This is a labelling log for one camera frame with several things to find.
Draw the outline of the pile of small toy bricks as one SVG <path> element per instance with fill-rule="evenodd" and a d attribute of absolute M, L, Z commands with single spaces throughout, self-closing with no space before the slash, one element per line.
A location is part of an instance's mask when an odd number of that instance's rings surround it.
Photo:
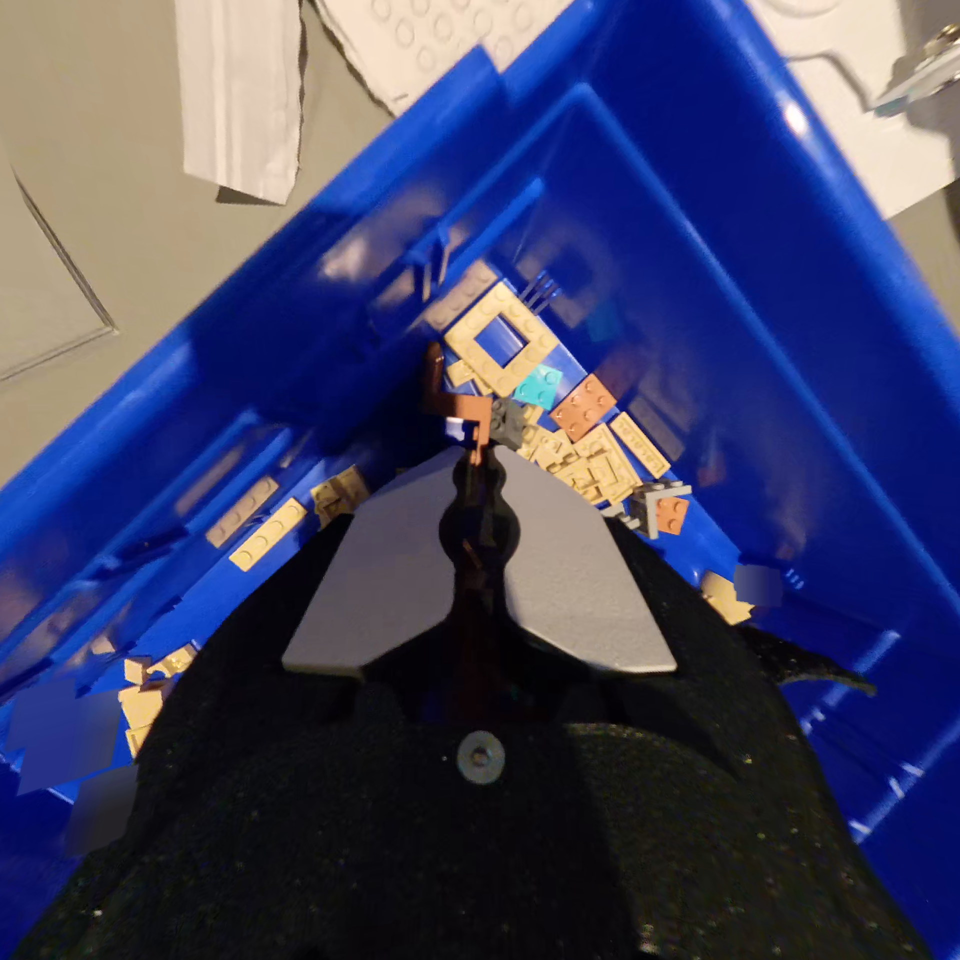
<path fill-rule="evenodd" d="M 723 674 L 714 660 L 729 647 L 741 656 L 742 643 L 729 637 L 721 616 L 698 600 L 631 534 L 641 523 L 623 515 L 629 495 L 639 495 L 644 519 L 660 518 L 660 503 L 679 503 L 690 490 L 664 477 L 642 486 L 609 426 L 567 423 L 539 426 L 530 404 L 507 398 L 505 381 L 495 381 L 486 477 L 470 478 L 467 458 L 454 469 L 457 496 L 443 515 L 439 536 L 453 563 L 454 596 L 446 618 L 369 663 L 358 677 L 316 676 L 334 685 L 385 687 L 404 716 L 415 724 L 540 722 L 606 723 L 648 731 L 697 749 L 721 764 L 716 720 L 708 707 L 735 706 L 720 689 Z M 640 588 L 676 662 L 666 674 L 631 675 L 598 669 L 540 641 L 511 618 L 505 599 L 505 563 L 517 545 L 519 523 L 503 501 L 505 479 L 495 447 L 516 452 L 561 481 L 595 507 Z M 369 499 L 357 468 L 313 491 L 322 525 L 341 527 Z"/>

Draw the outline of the crumpled white paper pile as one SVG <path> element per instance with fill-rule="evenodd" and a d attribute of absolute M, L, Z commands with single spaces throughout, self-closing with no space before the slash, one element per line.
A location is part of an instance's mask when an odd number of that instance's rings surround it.
<path fill-rule="evenodd" d="M 174 2 L 186 174 L 269 205 L 299 170 L 303 2 Z M 575 2 L 316 2 L 367 93 L 411 108 L 474 47 L 499 73 Z M 958 82 L 905 111 L 868 108 L 958 2 L 748 2 L 884 217 L 958 180 Z"/>

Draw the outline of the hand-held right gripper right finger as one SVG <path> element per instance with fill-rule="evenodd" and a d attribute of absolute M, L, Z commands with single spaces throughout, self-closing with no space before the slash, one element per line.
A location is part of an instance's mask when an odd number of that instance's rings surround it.
<path fill-rule="evenodd" d="M 518 523 L 505 562 L 507 611 L 520 628 L 592 667 L 621 674 L 677 669 L 665 637 L 601 512 L 504 446 L 500 495 Z"/>

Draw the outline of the reddish brown bracket brick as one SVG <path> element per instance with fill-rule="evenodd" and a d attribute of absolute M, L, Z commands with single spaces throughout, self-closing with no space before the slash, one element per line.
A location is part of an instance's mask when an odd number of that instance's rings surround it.
<path fill-rule="evenodd" d="M 493 402 L 483 395 L 445 391 L 445 358 L 441 345 L 429 342 L 423 359 L 422 409 L 428 414 L 459 419 L 467 424 L 469 478 L 482 481 L 489 466 Z"/>

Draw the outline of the blue plastic bin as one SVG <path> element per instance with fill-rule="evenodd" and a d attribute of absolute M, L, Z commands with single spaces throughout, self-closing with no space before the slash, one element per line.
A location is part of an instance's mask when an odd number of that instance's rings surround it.
<path fill-rule="evenodd" d="M 608 426 L 721 764 L 282 666 L 442 388 Z M 958 958 L 958 338 L 742 2 L 469 52 L 2 490 L 2 958 Z"/>

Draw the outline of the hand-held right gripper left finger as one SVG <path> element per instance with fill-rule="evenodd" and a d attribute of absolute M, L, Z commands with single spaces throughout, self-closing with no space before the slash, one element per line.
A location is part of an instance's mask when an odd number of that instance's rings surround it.
<path fill-rule="evenodd" d="M 358 508 L 282 655 L 285 670 L 358 677 L 447 617 L 455 570 L 440 527 L 467 458 L 451 446 Z"/>

